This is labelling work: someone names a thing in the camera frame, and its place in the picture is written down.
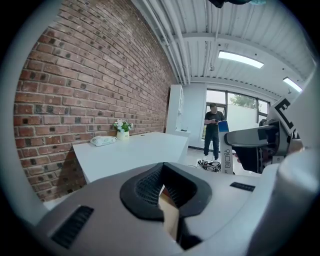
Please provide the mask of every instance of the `flower pot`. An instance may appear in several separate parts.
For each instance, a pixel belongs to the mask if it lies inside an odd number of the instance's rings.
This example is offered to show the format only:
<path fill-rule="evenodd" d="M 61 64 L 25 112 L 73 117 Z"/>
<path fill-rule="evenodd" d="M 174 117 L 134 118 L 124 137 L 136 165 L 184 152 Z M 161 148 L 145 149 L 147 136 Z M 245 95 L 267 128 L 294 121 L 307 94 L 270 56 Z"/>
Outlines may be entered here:
<path fill-rule="evenodd" d="M 127 139 L 129 139 L 129 132 L 128 131 L 125 131 L 125 132 L 120 132 L 120 131 L 118 131 L 117 133 L 116 133 L 116 138 L 119 140 L 119 141 L 124 141 L 124 140 L 127 140 Z"/>

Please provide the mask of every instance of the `dark t-shirt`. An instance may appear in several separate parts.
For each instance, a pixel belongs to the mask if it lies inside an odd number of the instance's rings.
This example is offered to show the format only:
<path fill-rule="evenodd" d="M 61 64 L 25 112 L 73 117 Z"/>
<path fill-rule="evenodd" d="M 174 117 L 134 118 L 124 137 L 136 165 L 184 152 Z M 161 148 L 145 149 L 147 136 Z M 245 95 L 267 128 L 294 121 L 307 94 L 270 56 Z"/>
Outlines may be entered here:
<path fill-rule="evenodd" d="M 211 111 L 205 114 L 204 120 L 213 120 L 215 119 L 217 122 L 218 121 L 223 121 L 225 120 L 224 114 L 222 112 L 217 111 L 215 114 L 212 114 Z M 206 131 L 208 132 L 215 132 L 218 133 L 218 125 L 214 123 L 209 123 L 206 125 Z"/>

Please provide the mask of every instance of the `dark pants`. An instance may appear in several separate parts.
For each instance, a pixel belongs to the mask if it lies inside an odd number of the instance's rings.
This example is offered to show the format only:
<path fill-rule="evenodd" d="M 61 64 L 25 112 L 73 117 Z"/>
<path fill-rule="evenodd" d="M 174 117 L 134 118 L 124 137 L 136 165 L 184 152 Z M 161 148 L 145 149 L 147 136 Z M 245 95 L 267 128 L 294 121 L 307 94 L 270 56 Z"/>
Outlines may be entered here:
<path fill-rule="evenodd" d="M 210 142 L 213 144 L 213 155 L 215 158 L 219 156 L 219 133 L 217 131 L 205 131 L 204 137 L 204 155 L 207 156 L 209 154 L 209 146 Z"/>

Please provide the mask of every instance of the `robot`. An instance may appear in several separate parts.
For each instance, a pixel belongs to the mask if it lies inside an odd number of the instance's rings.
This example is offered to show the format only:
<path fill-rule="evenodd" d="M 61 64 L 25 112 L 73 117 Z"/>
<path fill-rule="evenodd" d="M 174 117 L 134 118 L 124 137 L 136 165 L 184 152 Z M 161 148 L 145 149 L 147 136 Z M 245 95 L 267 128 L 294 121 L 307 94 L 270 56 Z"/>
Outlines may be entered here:
<path fill-rule="evenodd" d="M 286 127 L 296 123 L 291 111 L 297 111 L 299 102 L 315 99 L 310 93 L 319 90 L 318 79 L 314 73 L 294 102 L 280 99 L 272 109 L 283 102 L 287 107 L 278 107 L 279 117 L 271 110 L 264 126 L 224 134 L 242 165 L 261 177 L 195 171 L 178 163 L 142 166 L 94 181 L 71 195 L 40 221 L 35 236 L 59 255 L 273 254 L 320 191 L 319 136 L 314 135 L 317 141 L 304 139 L 313 127 L 291 127 L 299 131 L 304 150 L 286 156 L 294 141 Z M 309 107 L 317 104 L 298 109 L 312 112 Z M 244 134 L 249 140 L 242 139 Z M 263 150 L 269 150 L 266 166 L 259 155 Z M 158 208 L 163 185 L 179 209 L 176 240 L 164 230 Z"/>

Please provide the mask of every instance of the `white bag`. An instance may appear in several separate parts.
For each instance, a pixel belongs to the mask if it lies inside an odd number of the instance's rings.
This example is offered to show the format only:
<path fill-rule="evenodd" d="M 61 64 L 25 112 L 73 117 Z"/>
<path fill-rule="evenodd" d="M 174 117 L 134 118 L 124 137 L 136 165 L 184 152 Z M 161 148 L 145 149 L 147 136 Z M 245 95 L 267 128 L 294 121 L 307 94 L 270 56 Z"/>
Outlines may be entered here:
<path fill-rule="evenodd" d="M 100 146 L 104 146 L 104 145 L 108 145 L 108 144 L 112 144 L 112 143 L 115 143 L 117 140 L 116 137 L 112 137 L 112 136 L 96 136 L 94 138 L 92 138 L 90 140 L 90 142 L 97 146 L 97 147 L 100 147 Z"/>

